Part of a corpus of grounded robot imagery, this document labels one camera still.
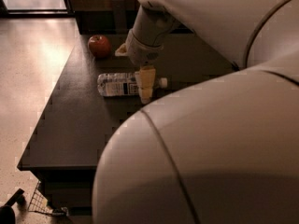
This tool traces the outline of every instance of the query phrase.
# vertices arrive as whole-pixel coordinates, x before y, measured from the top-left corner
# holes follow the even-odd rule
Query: black table
[[[139,97],[104,98],[97,77],[107,72],[133,72],[128,58],[96,60],[81,35],[23,152],[18,168],[31,171],[42,194],[70,215],[90,215],[93,178],[111,135],[142,107]],[[109,35],[113,50],[125,41]],[[231,72],[219,54],[193,35],[170,35],[156,64],[157,75],[168,77],[169,88],[155,98]]]

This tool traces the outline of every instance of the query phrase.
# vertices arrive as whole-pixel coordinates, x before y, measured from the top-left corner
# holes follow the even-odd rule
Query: apple
[[[106,58],[111,53],[111,44],[104,35],[93,35],[88,41],[88,49],[95,58]]]

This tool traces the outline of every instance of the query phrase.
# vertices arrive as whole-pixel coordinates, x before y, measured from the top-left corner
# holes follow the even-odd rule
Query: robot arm
[[[125,42],[126,55],[140,66],[139,94],[149,101],[155,77],[152,65],[163,49],[164,37],[180,23],[204,39],[239,69],[269,61],[296,49],[299,26],[296,4],[287,9],[281,25],[269,30],[283,7],[296,0],[138,0],[140,9]]]
[[[299,0],[139,2],[127,39],[135,65],[154,61],[177,20],[254,67],[126,120],[97,168],[94,223],[298,223]]]

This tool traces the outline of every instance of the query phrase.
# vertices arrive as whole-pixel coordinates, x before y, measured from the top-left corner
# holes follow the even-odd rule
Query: floor
[[[0,19],[0,206],[18,189],[17,223],[72,223],[27,212],[37,179],[16,166],[78,37],[74,19]]]

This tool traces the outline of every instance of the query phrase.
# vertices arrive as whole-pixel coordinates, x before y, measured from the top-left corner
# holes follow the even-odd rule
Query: metal wire basket
[[[49,217],[65,217],[66,212],[61,209],[51,209],[47,206],[47,200],[40,193],[40,182],[37,183],[35,192],[29,202],[28,212],[39,213]]]

